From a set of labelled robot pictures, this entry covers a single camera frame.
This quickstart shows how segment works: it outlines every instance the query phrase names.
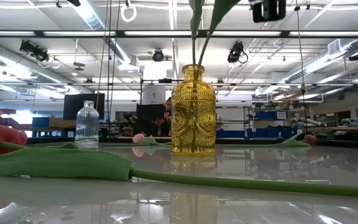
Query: air vent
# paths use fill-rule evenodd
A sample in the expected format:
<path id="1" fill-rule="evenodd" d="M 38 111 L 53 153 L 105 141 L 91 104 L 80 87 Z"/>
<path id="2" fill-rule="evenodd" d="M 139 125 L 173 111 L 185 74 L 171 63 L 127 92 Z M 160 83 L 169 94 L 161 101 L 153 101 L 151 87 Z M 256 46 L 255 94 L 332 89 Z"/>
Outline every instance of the air vent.
<path id="1" fill-rule="evenodd" d="M 328 54 L 329 55 L 334 55 L 340 51 L 341 51 L 341 40 L 340 39 L 336 39 L 333 42 L 331 42 L 330 44 L 328 44 Z"/>
<path id="2" fill-rule="evenodd" d="M 338 95 L 338 100 L 345 100 L 345 94 Z"/>

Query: clear glass bottle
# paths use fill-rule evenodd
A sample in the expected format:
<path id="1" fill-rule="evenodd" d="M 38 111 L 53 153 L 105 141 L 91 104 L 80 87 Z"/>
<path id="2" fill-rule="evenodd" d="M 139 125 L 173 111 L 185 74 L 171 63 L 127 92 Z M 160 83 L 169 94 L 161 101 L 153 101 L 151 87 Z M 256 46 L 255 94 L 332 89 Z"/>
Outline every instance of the clear glass bottle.
<path id="1" fill-rule="evenodd" d="M 216 112 L 213 87 L 202 81 L 204 67 L 183 67 L 185 81 L 172 91 L 172 154 L 215 156 Z"/>
<path id="2" fill-rule="evenodd" d="M 75 144 L 82 149 L 99 147 L 99 113 L 93 101 L 84 101 L 77 113 Z"/>

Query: monitor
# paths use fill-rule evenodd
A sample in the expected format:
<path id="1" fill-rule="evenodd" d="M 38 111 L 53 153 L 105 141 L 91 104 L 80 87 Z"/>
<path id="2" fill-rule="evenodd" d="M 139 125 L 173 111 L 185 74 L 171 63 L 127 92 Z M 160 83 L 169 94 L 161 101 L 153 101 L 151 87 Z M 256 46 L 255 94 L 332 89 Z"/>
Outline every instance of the monitor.
<path id="1" fill-rule="evenodd" d="M 104 94 L 99 93 L 99 104 L 96 108 L 97 94 L 78 94 L 78 95 L 65 95 L 65 105 L 63 109 L 63 119 L 76 120 L 77 113 L 84 107 L 84 101 L 90 100 L 94 102 L 95 109 L 98 110 L 99 119 L 104 119 Z"/>

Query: person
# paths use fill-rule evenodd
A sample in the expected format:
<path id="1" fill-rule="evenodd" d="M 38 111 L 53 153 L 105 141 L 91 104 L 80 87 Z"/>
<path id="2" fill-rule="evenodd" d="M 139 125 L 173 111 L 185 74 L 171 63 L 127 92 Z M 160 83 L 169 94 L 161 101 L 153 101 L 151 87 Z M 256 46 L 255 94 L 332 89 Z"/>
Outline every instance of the person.
<path id="1" fill-rule="evenodd" d="M 164 119 L 160 126 L 161 136 L 169 136 L 171 132 L 171 120 L 172 120 L 172 102 L 171 98 L 168 98 L 164 103 Z"/>

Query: embossed bottle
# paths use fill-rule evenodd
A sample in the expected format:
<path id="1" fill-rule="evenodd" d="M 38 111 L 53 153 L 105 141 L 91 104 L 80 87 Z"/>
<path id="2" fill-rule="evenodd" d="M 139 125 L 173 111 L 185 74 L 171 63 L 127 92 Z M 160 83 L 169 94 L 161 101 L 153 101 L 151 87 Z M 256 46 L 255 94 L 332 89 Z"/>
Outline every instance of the embossed bottle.
<path id="1" fill-rule="evenodd" d="M 202 81 L 204 67 L 185 65 L 185 81 L 172 92 L 172 154 L 214 156 L 216 137 L 215 93 Z"/>

